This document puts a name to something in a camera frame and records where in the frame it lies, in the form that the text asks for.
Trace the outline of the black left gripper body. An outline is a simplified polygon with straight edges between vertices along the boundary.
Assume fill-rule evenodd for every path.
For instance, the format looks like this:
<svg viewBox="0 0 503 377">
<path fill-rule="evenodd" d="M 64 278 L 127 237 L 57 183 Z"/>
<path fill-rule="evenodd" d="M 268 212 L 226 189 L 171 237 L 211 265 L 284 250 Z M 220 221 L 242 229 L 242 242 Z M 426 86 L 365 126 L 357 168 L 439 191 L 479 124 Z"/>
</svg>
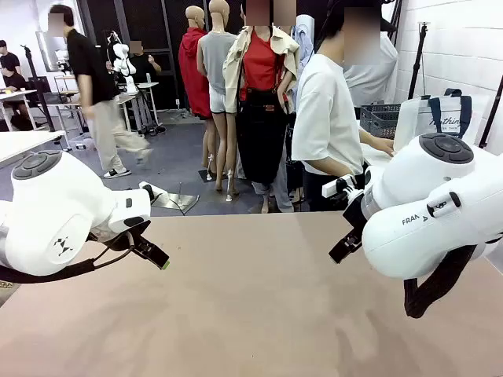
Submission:
<svg viewBox="0 0 503 377">
<path fill-rule="evenodd" d="M 155 244 L 144 238 L 143 233 L 150 226 L 151 221 L 144 221 L 141 224 L 129 228 L 127 231 L 132 235 L 133 239 L 133 252 L 136 254 L 151 254 L 154 250 Z"/>
</svg>

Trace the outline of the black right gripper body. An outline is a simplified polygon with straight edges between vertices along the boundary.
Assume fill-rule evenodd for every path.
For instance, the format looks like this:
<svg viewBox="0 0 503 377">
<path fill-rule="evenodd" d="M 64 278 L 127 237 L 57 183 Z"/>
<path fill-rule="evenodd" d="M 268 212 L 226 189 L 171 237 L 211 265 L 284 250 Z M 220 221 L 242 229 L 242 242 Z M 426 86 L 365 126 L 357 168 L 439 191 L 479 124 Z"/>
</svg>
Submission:
<svg viewBox="0 0 503 377">
<path fill-rule="evenodd" d="M 353 227 L 353 234 L 356 236 L 362 235 L 362 231 L 368 221 L 362 209 L 362 200 L 364 197 L 364 192 L 348 197 L 348 205 L 343 212 L 343 217 Z"/>
</svg>

